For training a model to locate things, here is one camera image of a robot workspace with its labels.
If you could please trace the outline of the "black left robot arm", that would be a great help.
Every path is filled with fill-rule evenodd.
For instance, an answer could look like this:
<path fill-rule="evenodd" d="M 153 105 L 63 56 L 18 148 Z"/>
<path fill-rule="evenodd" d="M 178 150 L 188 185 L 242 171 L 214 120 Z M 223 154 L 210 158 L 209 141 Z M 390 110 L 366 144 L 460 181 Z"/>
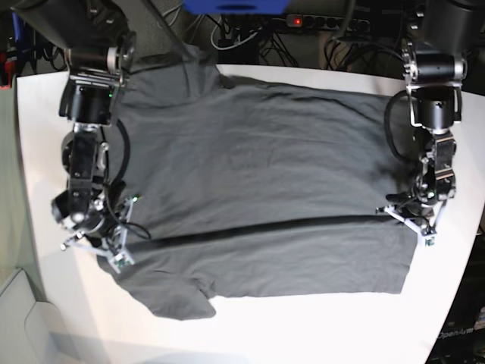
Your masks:
<path fill-rule="evenodd" d="M 468 73 L 466 52 L 484 24 L 482 1 L 427 1 L 417 10 L 402 40 L 405 89 L 387 103 L 383 128 L 392 154 L 412 168 L 407 191 L 387 196 L 386 213 L 434 244 L 444 208 L 456 193 L 452 168 L 456 141 L 452 127 L 462 120 L 462 84 Z M 407 99 L 418 154 L 399 152 L 393 140 L 393 106 Z"/>

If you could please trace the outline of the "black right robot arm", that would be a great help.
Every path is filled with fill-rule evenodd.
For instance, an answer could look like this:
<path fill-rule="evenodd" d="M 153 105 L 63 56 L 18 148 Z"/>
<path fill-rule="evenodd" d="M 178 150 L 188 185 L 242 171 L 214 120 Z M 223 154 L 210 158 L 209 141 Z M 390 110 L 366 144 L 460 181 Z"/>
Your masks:
<path fill-rule="evenodd" d="M 51 202 L 52 217 L 70 234 L 61 248 L 96 254 L 119 273 L 134 263 L 126 245 L 136 198 L 120 197 L 130 143 L 114 109 L 127 84 L 136 34 L 113 1 L 9 1 L 7 6 L 63 51 L 68 69 L 58 111 L 73 124 L 61 145 L 67 186 Z M 109 176 L 105 137 L 112 124 L 124 142 L 115 178 Z"/>

